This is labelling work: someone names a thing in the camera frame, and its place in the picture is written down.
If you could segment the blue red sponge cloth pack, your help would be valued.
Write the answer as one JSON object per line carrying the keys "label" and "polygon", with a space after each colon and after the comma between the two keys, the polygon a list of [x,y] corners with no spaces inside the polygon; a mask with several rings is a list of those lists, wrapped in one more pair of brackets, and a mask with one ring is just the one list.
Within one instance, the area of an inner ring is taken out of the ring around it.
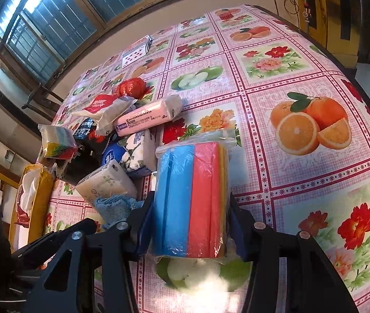
{"label": "blue red sponge cloth pack", "polygon": [[152,254],[221,258],[227,241],[231,129],[217,129],[157,147]]}

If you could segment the pink tissue pack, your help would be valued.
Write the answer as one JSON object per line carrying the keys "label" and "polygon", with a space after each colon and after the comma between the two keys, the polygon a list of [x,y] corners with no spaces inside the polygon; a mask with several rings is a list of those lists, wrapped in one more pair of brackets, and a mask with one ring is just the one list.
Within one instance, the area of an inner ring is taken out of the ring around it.
{"label": "pink tissue pack", "polygon": [[114,122],[114,129],[118,136],[127,136],[156,127],[173,120],[183,106],[179,95],[169,95],[122,115]]}

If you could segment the blue rag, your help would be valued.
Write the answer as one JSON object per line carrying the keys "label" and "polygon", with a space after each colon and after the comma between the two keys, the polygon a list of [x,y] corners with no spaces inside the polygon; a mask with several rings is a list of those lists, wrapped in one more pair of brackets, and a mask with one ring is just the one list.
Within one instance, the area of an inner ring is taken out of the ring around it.
{"label": "blue rag", "polygon": [[131,212],[141,208],[143,204],[144,201],[137,201],[126,194],[116,194],[109,198],[96,198],[93,208],[101,215],[103,227],[107,230],[118,222],[126,221]]}

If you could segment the yellow taped foam box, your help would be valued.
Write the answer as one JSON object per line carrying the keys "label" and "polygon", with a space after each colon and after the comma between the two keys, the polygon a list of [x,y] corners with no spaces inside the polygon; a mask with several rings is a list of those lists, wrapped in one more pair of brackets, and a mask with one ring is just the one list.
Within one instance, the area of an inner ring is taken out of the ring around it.
{"label": "yellow taped foam box", "polygon": [[8,240],[11,251],[43,235],[55,178],[42,164],[24,168],[11,216]]}

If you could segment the standing air conditioner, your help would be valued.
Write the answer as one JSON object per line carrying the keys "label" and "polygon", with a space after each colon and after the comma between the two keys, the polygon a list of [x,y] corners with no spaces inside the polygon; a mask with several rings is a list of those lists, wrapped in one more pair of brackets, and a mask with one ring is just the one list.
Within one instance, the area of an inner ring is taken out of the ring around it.
{"label": "standing air conditioner", "polygon": [[51,124],[56,112],[37,103],[34,99],[25,107],[29,95],[27,90],[20,87],[4,70],[0,69],[0,108],[17,124],[40,137],[38,125]]}

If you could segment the wooden chair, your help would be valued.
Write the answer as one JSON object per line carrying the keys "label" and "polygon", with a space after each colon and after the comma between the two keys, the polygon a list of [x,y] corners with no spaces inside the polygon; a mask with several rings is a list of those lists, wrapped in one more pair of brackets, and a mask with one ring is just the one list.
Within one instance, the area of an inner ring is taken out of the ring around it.
{"label": "wooden chair", "polygon": [[41,83],[32,90],[21,110],[29,109],[52,122],[64,99]]}

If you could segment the white cloth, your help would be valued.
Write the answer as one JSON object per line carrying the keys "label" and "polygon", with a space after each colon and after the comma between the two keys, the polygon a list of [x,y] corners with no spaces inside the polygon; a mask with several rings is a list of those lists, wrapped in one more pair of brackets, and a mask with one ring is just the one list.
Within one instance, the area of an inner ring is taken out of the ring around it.
{"label": "white cloth", "polygon": [[22,176],[17,190],[15,210],[17,213],[16,224],[24,228],[29,227],[30,216],[40,181],[41,168],[28,170]]}

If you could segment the floral plastic tablecloth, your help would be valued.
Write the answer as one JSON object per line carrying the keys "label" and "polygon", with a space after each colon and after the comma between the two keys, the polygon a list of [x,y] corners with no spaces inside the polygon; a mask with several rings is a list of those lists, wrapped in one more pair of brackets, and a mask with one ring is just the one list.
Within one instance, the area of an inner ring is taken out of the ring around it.
{"label": "floral plastic tablecloth", "polygon": [[[150,24],[152,47],[128,68],[111,55],[83,72],[54,118],[77,129],[71,108],[120,82],[149,84],[145,100],[179,95],[182,113],[159,127],[159,145],[233,129],[230,183],[238,203],[279,232],[306,229],[329,255],[360,312],[370,312],[370,108],[346,75],[293,26],[257,7]],[[275,139],[291,92],[310,103],[299,117],[329,133],[348,124],[350,145],[291,155]]]}

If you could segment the yellow multicolour sponge pack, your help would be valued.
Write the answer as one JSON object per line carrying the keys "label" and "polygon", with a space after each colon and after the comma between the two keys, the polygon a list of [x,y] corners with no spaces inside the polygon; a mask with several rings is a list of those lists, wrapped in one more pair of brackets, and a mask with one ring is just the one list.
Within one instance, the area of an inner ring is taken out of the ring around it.
{"label": "yellow multicolour sponge pack", "polygon": [[71,160],[78,152],[72,131],[64,127],[39,124],[42,154],[45,158]]}

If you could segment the red plastic bag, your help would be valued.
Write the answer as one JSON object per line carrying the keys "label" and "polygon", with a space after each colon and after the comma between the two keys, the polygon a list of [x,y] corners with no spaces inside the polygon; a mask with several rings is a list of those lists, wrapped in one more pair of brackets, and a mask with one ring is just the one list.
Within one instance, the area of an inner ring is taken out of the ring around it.
{"label": "red plastic bag", "polygon": [[121,82],[114,89],[113,94],[116,97],[128,96],[134,99],[141,99],[146,93],[146,82],[141,78],[132,78]]}

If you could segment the barred window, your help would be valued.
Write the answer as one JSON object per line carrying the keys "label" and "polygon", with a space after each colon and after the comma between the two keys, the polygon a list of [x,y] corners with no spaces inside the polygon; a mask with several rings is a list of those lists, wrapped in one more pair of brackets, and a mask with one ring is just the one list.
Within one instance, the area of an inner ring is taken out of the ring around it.
{"label": "barred window", "polygon": [[114,27],[167,0],[0,0],[0,58],[29,89],[50,87]]}

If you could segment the red label wet wipe pack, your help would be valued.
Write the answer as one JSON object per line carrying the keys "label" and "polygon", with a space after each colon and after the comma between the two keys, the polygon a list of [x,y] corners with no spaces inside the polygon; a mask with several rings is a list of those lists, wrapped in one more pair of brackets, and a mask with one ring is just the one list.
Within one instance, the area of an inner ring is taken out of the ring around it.
{"label": "red label wet wipe pack", "polygon": [[97,134],[107,136],[114,130],[113,122],[133,106],[136,101],[137,99],[130,96],[118,97],[115,94],[99,94],[90,103],[73,107],[70,113],[95,120]]}

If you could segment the playing cards stack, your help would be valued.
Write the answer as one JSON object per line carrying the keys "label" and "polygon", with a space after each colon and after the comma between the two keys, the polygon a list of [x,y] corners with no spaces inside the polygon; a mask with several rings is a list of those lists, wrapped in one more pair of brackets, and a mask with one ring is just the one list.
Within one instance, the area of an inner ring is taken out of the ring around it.
{"label": "playing cards stack", "polygon": [[123,51],[121,56],[122,68],[129,66],[130,64],[147,55],[150,46],[152,45],[152,41],[152,36],[145,35],[144,37],[135,41],[132,45],[128,46]]}

